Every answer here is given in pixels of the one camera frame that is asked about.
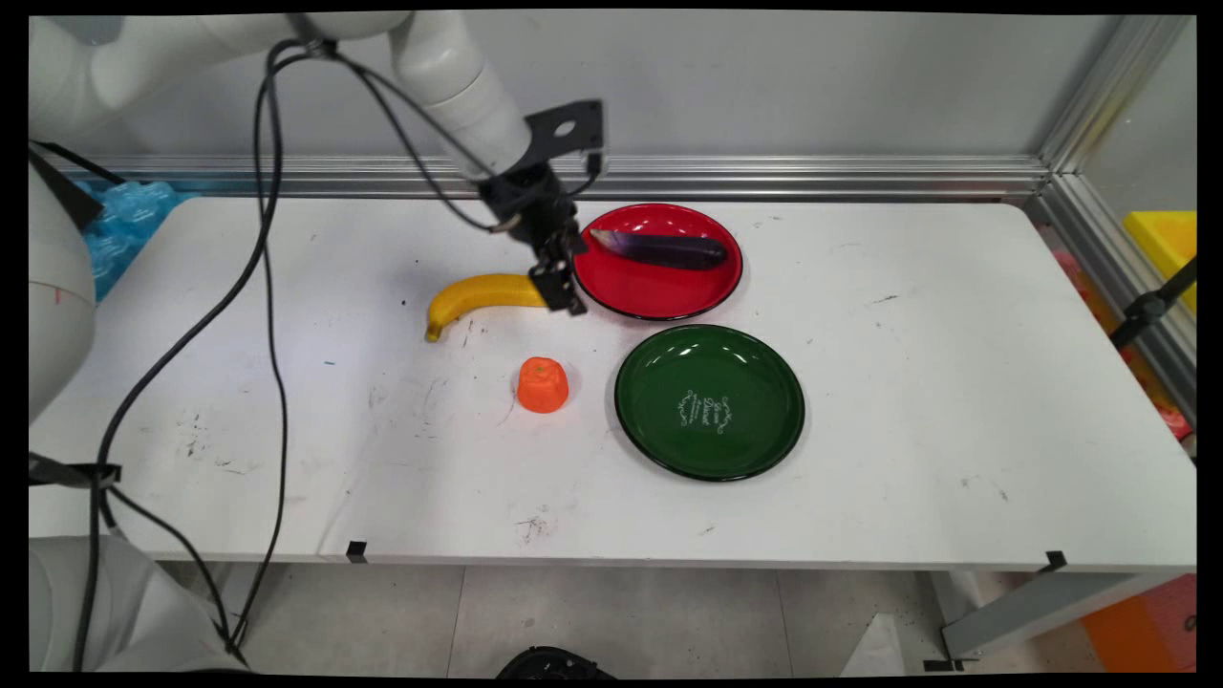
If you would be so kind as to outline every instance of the purple eggplant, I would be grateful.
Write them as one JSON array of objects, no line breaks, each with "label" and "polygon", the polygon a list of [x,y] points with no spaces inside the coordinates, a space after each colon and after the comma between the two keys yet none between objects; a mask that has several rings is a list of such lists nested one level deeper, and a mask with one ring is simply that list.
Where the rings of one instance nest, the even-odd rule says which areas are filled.
[{"label": "purple eggplant", "polygon": [[591,236],[621,258],[689,270],[707,270],[726,259],[726,247],[704,236],[649,236],[591,229]]}]

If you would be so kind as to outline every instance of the black cable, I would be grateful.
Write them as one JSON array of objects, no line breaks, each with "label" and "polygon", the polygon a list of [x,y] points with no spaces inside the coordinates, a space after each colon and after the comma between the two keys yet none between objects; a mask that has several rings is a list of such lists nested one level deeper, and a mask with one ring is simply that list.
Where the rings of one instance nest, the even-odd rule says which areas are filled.
[{"label": "black cable", "polygon": [[[296,40],[283,40],[278,43],[268,53],[267,64],[269,73],[267,77],[264,77],[265,79],[272,79],[274,77],[273,65],[275,62],[275,57],[278,57],[280,53],[297,45],[298,43]],[[264,213],[263,221],[259,226],[259,236],[256,240],[254,251],[251,253],[251,258],[247,260],[246,266],[242,268],[242,273],[234,282],[234,286],[230,287],[230,290],[225,293],[225,296],[223,296],[221,299],[215,306],[213,306],[213,308],[208,310],[208,313],[205,313],[203,318],[199,319],[199,321],[192,325],[192,328],[188,329],[186,334],[183,334],[177,341],[175,341],[174,347],[171,347],[169,352],[163,354],[161,358],[158,359],[155,364],[153,364],[153,368],[150,368],[148,373],[146,373],[144,376],[141,378],[141,380],[136,384],[136,386],[132,387],[132,390],[124,398],[122,403],[120,403],[119,409],[115,411],[114,417],[111,417],[110,423],[106,425],[105,434],[103,434],[102,445],[98,448],[98,459],[97,459],[98,470],[94,473],[93,484],[89,488],[89,565],[86,576],[84,600],[82,601],[81,605],[81,621],[79,624],[77,626],[76,648],[73,650],[73,656],[72,656],[73,671],[81,671],[84,664],[84,646],[86,646],[86,640],[89,635],[89,621],[93,615],[93,601],[98,589],[98,557],[99,557],[98,517],[100,512],[100,500],[102,500],[102,489],[98,484],[98,477],[102,474],[102,469],[103,467],[106,466],[106,459],[110,457],[110,447],[115,441],[115,435],[119,433],[119,426],[124,422],[124,418],[127,415],[127,412],[131,411],[132,404],[135,404],[136,400],[139,398],[142,392],[144,392],[144,389],[147,389],[149,384],[152,384],[153,380],[158,376],[158,374],[160,374],[161,370],[165,369],[165,367],[169,365],[170,362],[172,362],[175,357],[177,357],[187,347],[187,343],[190,343],[191,340],[194,339],[197,334],[203,331],[205,326],[208,326],[214,319],[216,319],[216,315],[219,315],[225,308],[229,307],[231,302],[234,302],[234,298],[237,297],[237,295],[246,286],[246,282],[249,281],[251,275],[254,273],[256,265],[259,263],[259,258],[263,255],[263,247],[268,240],[268,231],[272,229],[272,218],[275,214],[276,200],[280,196],[280,181],[283,171],[281,167],[283,167],[281,160],[274,161],[272,172],[272,191],[268,198],[268,209]]]},{"label": "black cable", "polygon": [[[342,62],[344,65],[347,65],[347,67],[351,68],[355,73],[357,73],[358,77],[364,77],[361,81],[366,82],[366,87],[367,88],[369,87],[369,83],[368,83],[367,79],[368,78],[373,78],[379,84],[382,84],[384,88],[386,88],[388,90],[390,90],[391,93],[394,93],[395,97],[397,97],[400,100],[402,100],[404,103],[406,103],[407,106],[412,108],[412,110],[416,111],[416,114],[419,115],[421,119],[423,119],[426,121],[426,123],[428,123],[430,127],[433,127],[433,130],[437,131],[439,136],[442,136],[448,142],[450,142],[450,144],[454,145],[454,148],[456,150],[459,150],[459,153],[461,153],[465,158],[467,158],[468,160],[471,160],[477,167],[479,167],[479,171],[487,174],[489,176],[489,178],[498,176],[498,172],[493,171],[493,169],[489,167],[488,165],[486,165],[483,160],[481,160],[479,158],[477,158],[464,144],[459,143],[459,141],[449,131],[446,131],[445,127],[443,127],[440,123],[438,123],[438,121],[434,120],[429,115],[429,112],[424,108],[422,108],[419,105],[419,103],[417,103],[415,99],[412,99],[411,95],[408,95],[407,93],[405,93],[404,89],[400,88],[399,86],[396,86],[393,81],[390,81],[389,78],[382,76],[380,73],[371,70],[369,67],[367,67],[367,66],[364,66],[364,65],[362,65],[360,62],[356,62],[356,61],[353,61],[353,60],[351,60],[351,59],[349,59],[349,57],[346,57],[346,56],[344,56],[344,55],[341,55],[339,53],[334,54],[334,59],[336,61],[339,61],[339,62]],[[399,123],[395,121],[394,115],[390,114],[390,111],[385,108],[385,105],[383,105],[383,111],[386,112],[386,116],[389,119],[391,119],[391,122],[395,126],[395,128],[399,130],[400,128]],[[408,153],[412,155],[413,161],[416,161],[416,166],[421,170],[421,174],[424,175],[426,181],[429,182],[429,186],[442,198],[442,200],[445,202],[446,205],[449,205],[451,210],[454,210],[454,204],[450,203],[449,198],[446,198],[446,196],[442,192],[442,189],[437,186],[437,183],[433,182],[433,180],[429,176],[428,171],[426,171],[426,169],[424,169],[424,164],[421,161],[419,156],[416,155],[416,153],[413,152],[411,144],[406,142],[407,137],[406,136],[401,136],[400,138],[404,139],[404,143],[405,143],[404,147],[408,149]],[[582,191],[586,191],[587,188],[589,188],[591,185],[594,183],[596,178],[598,178],[598,166],[596,166],[596,169],[591,171],[591,176],[589,176],[589,178],[586,182],[583,182],[577,188],[575,188],[572,191],[566,191],[564,193],[560,193],[559,196],[560,197],[569,197],[569,198],[571,198],[574,196],[577,196]],[[522,188],[520,188],[520,187],[510,185],[510,188],[512,188],[520,196],[525,196],[526,194],[526,191],[522,189]],[[472,224],[471,220],[467,219],[466,216],[462,216],[461,219],[464,219],[465,221],[467,221],[467,224]]]},{"label": "black cable", "polygon": [[[117,488],[111,486],[110,492],[115,494],[116,500],[127,505],[127,508],[152,521],[153,523],[159,525],[161,530],[165,530],[170,535],[174,535],[175,540],[177,540],[179,544],[181,544],[187,550],[187,554],[191,555],[191,558],[196,562],[196,566],[199,567],[199,572],[204,574],[204,583],[208,585],[208,594],[213,596],[213,602],[216,605],[216,615],[220,618],[221,638],[224,638],[226,645],[229,645],[230,644],[229,621],[227,621],[227,615],[225,612],[225,602],[221,601],[221,594],[220,591],[216,590],[216,583],[213,580],[213,574],[208,572],[208,567],[204,566],[204,560],[199,557],[199,552],[197,552],[196,549],[191,545],[191,540],[187,540],[187,538],[183,534],[175,530],[175,528],[169,523],[158,518],[153,512],[133,502],[131,497],[124,495]],[[235,657],[237,657],[243,665],[246,664],[246,659],[242,656],[242,653],[238,651],[237,648],[226,648],[226,649]]]},{"label": "black cable", "polygon": [[[275,66],[269,64],[269,73],[275,75],[294,62],[308,59],[311,59],[311,55],[303,54],[287,57]],[[254,158],[254,193],[259,202],[259,216],[267,218],[267,221],[270,221],[270,218],[267,216],[267,208],[264,208],[263,204],[263,164],[260,159],[260,125],[263,121],[264,97],[268,99],[268,112],[272,120],[272,159],[273,170],[275,170],[275,165],[283,164],[284,160],[284,137],[280,127],[280,103],[276,99],[275,79],[270,77],[264,79],[263,86],[259,87],[259,93],[256,95],[254,134],[252,137]],[[285,395],[285,382],[280,378],[280,364],[276,360],[275,315],[273,309],[274,298],[272,295],[272,252],[267,242],[263,244],[263,276],[268,287],[268,356],[272,360],[272,375],[276,379],[276,391],[280,395],[280,488],[276,495],[276,522],[272,529],[272,543],[268,545],[268,552],[263,556],[263,561],[259,562],[259,568],[254,572],[254,580],[251,583],[251,591],[247,593],[246,602],[242,605],[242,613],[238,615],[237,624],[234,627],[234,634],[230,635],[230,642],[238,648],[241,646],[241,640],[246,639],[246,627],[251,607],[254,605],[254,599],[259,593],[259,585],[263,583],[263,574],[268,571],[268,565],[272,562],[272,555],[276,550],[276,541],[280,539],[280,523],[285,514],[285,478],[289,472],[289,402]]]},{"label": "black cable", "polygon": [[[76,648],[75,648],[75,653],[73,653],[73,671],[81,671],[83,661],[84,661],[84,646],[86,646],[86,640],[87,640],[88,633],[89,633],[89,622],[91,622],[91,617],[92,617],[92,613],[93,613],[94,598],[95,598],[95,594],[97,594],[97,585],[98,585],[98,560],[99,560],[99,524],[98,524],[99,516],[100,514],[105,514],[106,525],[109,528],[113,528],[113,529],[116,528],[114,516],[110,512],[109,505],[105,502],[105,491],[103,491],[100,489],[100,486],[99,486],[98,475],[100,475],[102,468],[105,467],[105,464],[106,464],[106,461],[108,461],[109,455],[110,455],[110,447],[114,444],[114,439],[115,439],[115,435],[119,431],[119,426],[122,423],[124,418],[127,415],[127,412],[131,411],[131,407],[135,404],[136,400],[153,382],[153,380],[161,373],[161,370],[165,369],[165,367],[169,365],[170,362],[172,362],[182,352],[182,349],[185,349],[187,347],[187,343],[190,343],[191,340],[196,337],[196,335],[198,335],[201,331],[203,331],[203,329],[205,326],[208,326],[208,324],[210,324],[212,320],[215,319],[216,315],[219,315],[226,307],[229,307],[229,304],[234,301],[234,298],[237,297],[237,295],[246,286],[247,281],[249,281],[251,275],[253,274],[256,265],[258,264],[259,259],[262,258],[264,260],[264,279],[265,279],[267,288],[268,288],[268,299],[267,299],[267,304],[268,304],[268,347],[269,347],[269,354],[270,354],[270,359],[272,359],[273,375],[274,375],[274,378],[276,380],[276,387],[278,387],[278,391],[279,391],[279,395],[280,395],[280,408],[281,408],[280,486],[279,486],[279,496],[278,496],[278,505],[276,505],[276,521],[275,521],[275,525],[273,528],[272,543],[270,543],[270,545],[268,547],[268,552],[264,556],[263,562],[260,562],[259,568],[256,572],[256,578],[254,578],[254,582],[252,583],[251,593],[247,595],[246,604],[243,605],[243,610],[242,610],[241,616],[238,617],[238,624],[235,627],[234,634],[229,633],[229,624],[227,624],[227,620],[226,620],[226,616],[225,616],[225,612],[224,612],[224,609],[223,609],[223,605],[221,605],[220,595],[219,595],[219,593],[216,593],[215,585],[212,582],[212,577],[208,573],[208,569],[204,566],[203,561],[196,554],[194,547],[192,547],[191,544],[186,540],[186,538],[183,538],[179,532],[174,530],[169,524],[166,524],[165,522],[158,519],[157,517],[154,517],[152,513],[144,511],[143,508],[138,507],[137,505],[135,505],[135,502],[132,502],[131,500],[128,500],[121,492],[119,492],[117,490],[113,489],[115,491],[115,496],[120,501],[122,501],[127,506],[132,507],[137,513],[144,516],[146,518],[149,518],[150,521],[153,521],[154,523],[157,523],[161,528],[166,529],[172,535],[175,535],[175,538],[177,538],[180,540],[180,543],[182,543],[183,546],[191,552],[192,558],[196,561],[196,563],[199,566],[201,571],[203,572],[204,578],[208,582],[209,589],[212,590],[212,594],[213,594],[213,596],[214,596],[214,599],[215,599],[215,601],[218,604],[218,609],[221,612],[221,632],[225,635],[226,649],[229,651],[234,653],[235,656],[237,656],[240,660],[242,660],[243,664],[246,664],[246,660],[242,659],[242,656],[241,656],[240,649],[235,645],[235,640],[237,640],[237,638],[240,635],[242,638],[245,638],[245,631],[246,631],[246,626],[247,626],[247,620],[248,620],[248,615],[249,615],[249,611],[251,611],[251,606],[254,602],[256,594],[257,594],[259,584],[262,583],[262,579],[263,579],[263,574],[265,573],[267,567],[268,567],[268,565],[269,565],[269,562],[272,560],[272,555],[275,551],[275,545],[276,545],[276,540],[279,539],[279,535],[280,535],[280,525],[281,525],[281,521],[283,521],[283,516],[284,516],[285,478],[286,478],[286,473],[287,473],[289,409],[287,409],[287,400],[286,400],[285,389],[284,389],[284,380],[280,376],[280,369],[279,369],[279,364],[276,362],[276,354],[275,354],[275,331],[274,331],[275,328],[274,328],[274,317],[273,317],[274,315],[274,310],[273,310],[273,291],[272,291],[272,259],[270,259],[270,253],[268,252],[268,248],[267,248],[267,240],[268,240],[268,232],[269,232],[269,230],[272,227],[273,216],[275,215],[276,203],[278,203],[279,197],[280,197],[280,185],[281,185],[281,181],[283,181],[283,171],[284,171],[284,142],[283,142],[281,131],[280,131],[279,103],[276,100],[276,94],[275,94],[275,75],[281,68],[284,68],[284,67],[286,67],[286,66],[289,66],[289,65],[291,65],[294,62],[307,60],[307,59],[312,59],[312,57],[316,56],[316,55],[305,55],[305,54],[303,55],[295,55],[292,57],[289,57],[289,59],[284,60],[283,62],[276,64],[276,57],[279,57],[279,55],[283,51],[285,51],[285,50],[287,50],[290,48],[295,48],[295,46],[301,46],[301,43],[297,42],[297,40],[283,40],[283,42],[278,43],[274,48],[272,48],[272,50],[268,51],[268,57],[267,57],[267,61],[265,61],[265,72],[267,73],[265,73],[265,77],[264,77],[264,82],[263,82],[263,84],[260,86],[260,89],[259,89],[259,98],[256,101],[254,170],[256,170],[256,193],[257,193],[257,197],[258,197],[258,200],[259,200],[259,211],[260,211],[260,226],[259,226],[258,238],[256,240],[254,252],[252,253],[251,258],[247,260],[246,266],[242,269],[242,273],[238,275],[238,279],[235,281],[234,286],[230,287],[230,290],[225,293],[224,297],[221,297],[221,299],[216,303],[216,306],[214,306],[208,313],[204,314],[203,318],[199,319],[199,321],[197,321],[191,329],[188,329],[187,332],[183,334],[174,343],[174,347],[171,347],[169,352],[166,352],[165,354],[163,354],[161,358],[153,365],[153,368],[150,368],[148,370],[148,373],[146,373],[144,376],[141,378],[141,380],[136,384],[136,386],[132,387],[132,390],[127,393],[127,396],[124,398],[122,403],[119,406],[119,409],[115,412],[114,417],[111,418],[110,423],[108,424],[106,431],[103,435],[102,445],[98,448],[97,467],[98,467],[99,470],[94,473],[93,481],[92,481],[92,485],[91,485],[91,489],[89,489],[89,566],[88,566],[88,574],[87,574],[87,582],[86,582],[86,595],[84,595],[84,600],[82,602],[82,609],[81,609],[81,621],[79,621],[78,627],[77,627],[77,639],[76,639]],[[399,120],[395,117],[394,111],[390,109],[390,105],[382,97],[382,93],[379,93],[378,88],[371,82],[371,78],[373,81],[377,81],[378,83],[380,83],[383,87],[389,88],[401,100],[404,100],[405,103],[407,103],[443,138],[445,138],[448,142],[450,142],[450,144],[454,145],[454,148],[457,152],[460,152],[461,154],[464,154],[477,167],[479,167],[481,171],[483,171],[484,174],[488,174],[490,177],[498,176],[497,172],[494,172],[482,160],[479,160],[478,158],[476,158],[465,145],[462,145],[454,136],[451,136],[450,132],[448,132],[445,128],[443,128],[442,125],[439,125],[432,116],[429,116],[429,114],[427,111],[424,111],[423,108],[421,108],[412,98],[410,98],[406,93],[404,93],[397,86],[395,86],[394,83],[391,83],[389,79],[386,79],[382,75],[379,75],[379,73],[377,73],[377,72],[374,72],[374,71],[364,67],[363,65],[360,65],[357,62],[353,62],[353,61],[349,60],[347,57],[345,57],[342,55],[339,55],[338,53],[331,51],[327,56],[330,57],[330,59],[335,59],[335,60],[345,64],[362,81],[362,83],[364,83],[366,88],[369,89],[371,94],[378,101],[378,105],[382,108],[383,112],[386,115],[386,117],[390,121],[391,126],[395,128],[395,133],[399,136],[400,142],[404,144],[404,148],[412,156],[412,160],[416,163],[417,167],[421,170],[421,174],[424,176],[424,178],[428,182],[429,187],[438,194],[439,199],[442,199],[442,202],[445,203],[445,205],[453,213],[455,213],[455,215],[457,215],[460,219],[462,219],[467,224],[470,224],[472,226],[476,226],[478,229],[483,229],[483,230],[492,230],[492,229],[494,229],[494,226],[483,225],[483,224],[479,224],[478,221],[473,220],[472,218],[470,218],[468,215],[466,215],[465,213],[462,213],[450,200],[450,198],[446,197],[446,194],[442,191],[442,187],[438,185],[437,180],[433,178],[433,176],[429,174],[428,169],[424,166],[423,160],[421,160],[419,155],[416,152],[416,148],[411,144],[411,141],[408,139],[407,134],[404,132],[402,126],[400,126]],[[262,166],[260,166],[260,160],[259,160],[259,148],[260,148],[260,145],[259,145],[259,125],[260,125],[260,119],[262,119],[262,103],[263,103],[264,94],[267,94],[268,101],[269,101],[269,112],[272,115],[272,133],[273,133],[273,172],[272,172],[272,186],[270,186],[270,189],[269,189],[269,193],[268,193],[267,207],[264,207],[264,202],[263,202],[263,180],[262,180]],[[583,185],[581,185],[576,189],[566,192],[563,196],[571,197],[571,196],[576,196],[577,193],[581,193],[582,191],[585,191],[586,188],[588,188],[594,182],[596,178],[597,178],[597,170],[592,170],[589,180],[587,180]]]},{"label": "black cable", "polygon": [[1159,297],[1163,298],[1164,303],[1167,303],[1170,308],[1177,303],[1177,298],[1180,298],[1180,295],[1189,291],[1189,287],[1196,282],[1197,254],[1195,253],[1192,258],[1189,258],[1188,263],[1180,265],[1180,269],[1168,277],[1168,281],[1163,282],[1163,286],[1156,288],[1156,293],[1158,293]]},{"label": "black cable", "polygon": [[578,193],[593,186],[594,182],[599,178],[599,174],[602,171],[603,171],[603,152],[592,150],[589,154],[586,155],[586,174],[589,176],[577,188],[572,191],[566,191],[564,193],[565,198],[572,198],[574,196],[577,196]]},{"label": "black cable", "polygon": [[421,160],[421,155],[417,154],[416,147],[412,145],[412,142],[407,138],[407,134],[404,132],[404,127],[400,126],[399,119],[395,117],[395,112],[390,109],[390,105],[386,104],[386,99],[383,98],[382,93],[378,92],[378,87],[375,87],[369,81],[369,77],[367,75],[373,72],[363,70],[342,57],[340,57],[340,61],[347,65],[349,68],[352,70],[352,73],[356,75],[358,79],[361,79],[361,83],[364,83],[366,88],[369,89],[369,94],[374,97],[374,100],[378,101],[378,106],[382,108],[383,114],[385,114],[386,119],[390,120],[390,125],[395,130],[395,134],[399,136],[400,143],[404,144],[404,149],[407,150],[407,154],[412,156],[412,161],[415,161],[417,169],[421,170],[421,175],[424,176],[424,181],[429,185],[429,188],[432,188],[433,192],[438,194],[438,199],[445,203],[446,208],[449,208],[450,211],[455,214],[455,216],[470,224],[471,226],[476,229],[482,229],[484,231],[493,231],[494,229],[497,229],[497,225],[484,225],[472,219],[470,215],[460,210],[459,207],[455,205],[454,202],[449,197],[446,197],[446,194],[442,191],[442,187],[438,185],[437,180],[433,178],[433,175],[429,174],[428,167],[424,166],[424,161]]},{"label": "black cable", "polygon": [[119,186],[120,183],[124,183],[125,181],[127,181],[126,178],[124,178],[124,177],[119,176],[117,174],[108,170],[106,167],[99,165],[98,163],[94,163],[93,160],[89,160],[84,155],[78,155],[78,154],[73,153],[72,150],[68,150],[67,148],[60,145],[59,143],[53,143],[50,141],[34,141],[33,138],[31,138],[29,142],[31,143],[37,143],[37,144],[42,145],[43,148],[46,148],[51,153],[55,153],[56,155],[64,158],[65,160],[76,164],[78,167],[82,167],[82,169],[84,169],[87,171],[92,171],[97,176],[100,176],[102,178],[104,178],[104,180],[114,183],[115,186]]},{"label": "black cable", "polygon": [[429,112],[424,108],[422,108],[416,100],[412,99],[411,95],[405,93],[404,89],[396,86],[393,81],[360,62],[356,62],[344,55],[340,55],[339,53],[335,54],[335,59],[347,65],[349,68],[353,70],[355,72],[373,78],[374,81],[380,83],[384,88],[386,88],[396,97],[399,97],[400,100],[407,103],[408,108],[412,108],[412,110],[415,110],[416,114],[419,115],[422,120],[424,120],[430,127],[433,127],[433,130],[437,131],[438,134],[442,136],[442,138],[445,138],[451,145],[454,145],[455,150],[462,153],[465,158],[467,158],[468,160],[472,161],[473,165],[479,167],[479,171],[487,174],[489,177],[494,177],[498,175],[498,172],[493,171],[493,169],[486,165],[483,160],[481,160],[471,150],[468,150],[466,145],[460,143],[457,138],[455,138],[449,131],[445,130],[445,127],[438,123],[438,121],[434,120],[433,116],[429,115]]}]

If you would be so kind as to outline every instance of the banana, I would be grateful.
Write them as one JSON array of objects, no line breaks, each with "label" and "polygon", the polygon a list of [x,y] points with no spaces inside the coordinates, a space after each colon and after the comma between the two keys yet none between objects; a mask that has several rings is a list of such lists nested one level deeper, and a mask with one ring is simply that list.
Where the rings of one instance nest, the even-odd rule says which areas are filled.
[{"label": "banana", "polygon": [[429,303],[429,326],[424,337],[437,341],[442,328],[467,310],[484,306],[545,307],[543,296],[525,274],[478,274],[446,286]]}]

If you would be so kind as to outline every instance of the orange toy carrot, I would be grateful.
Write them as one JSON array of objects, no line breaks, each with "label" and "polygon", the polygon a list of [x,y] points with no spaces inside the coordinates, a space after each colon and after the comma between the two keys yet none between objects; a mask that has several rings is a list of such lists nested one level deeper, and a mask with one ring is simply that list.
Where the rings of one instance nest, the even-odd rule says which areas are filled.
[{"label": "orange toy carrot", "polygon": [[565,369],[552,359],[527,359],[519,371],[519,403],[528,412],[550,414],[565,406],[569,379]]}]

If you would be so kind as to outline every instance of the white table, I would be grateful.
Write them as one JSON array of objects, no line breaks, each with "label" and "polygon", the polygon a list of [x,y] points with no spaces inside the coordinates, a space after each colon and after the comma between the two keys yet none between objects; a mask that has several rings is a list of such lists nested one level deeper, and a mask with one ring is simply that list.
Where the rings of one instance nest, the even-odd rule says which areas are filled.
[{"label": "white table", "polygon": [[[582,202],[580,219],[620,204]],[[369,562],[1036,571],[1062,551],[1064,573],[1147,574],[1117,579],[1141,585],[1196,569],[1196,472],[1020,210],[691,207],[736,236],[745,269],[689,321],[761,337],[806,396],[794,452],[733,484],[656,467],[616,422],[620,362],[674,323],[587,298],[577,318],[479,309],[428,343],[434,293],[522,273],[530,249],[435,200],[281,200],[290,467],[276,560],[344,562],[366,543]],[[32,451],[93,459],[131,385],[237,276],[256,215],[242,198],[170,215],[100,306],[89,359],[31,428]],[[534,356],[566,367],[558,413],[514,406]],[[133,407],[111,462],[205,558],[256,561],[278,457],[257,271]],[[29,535],[83,534],[86,507],[83,491],[31,490]],[[115,510],[150,556],[185,556]]]}]

